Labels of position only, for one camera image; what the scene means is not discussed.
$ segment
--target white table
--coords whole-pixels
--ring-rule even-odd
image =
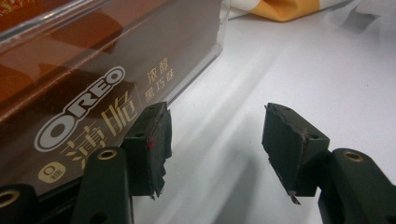
[[[354,6],[286,23],[229,21],[224,51],[170,106],[164,192],[134,198],[135,222],[321,223],[319,190],[292,203],[262,148],[267,103],[309,120],[329,150],[371,156],[395,184],[396,20]]]

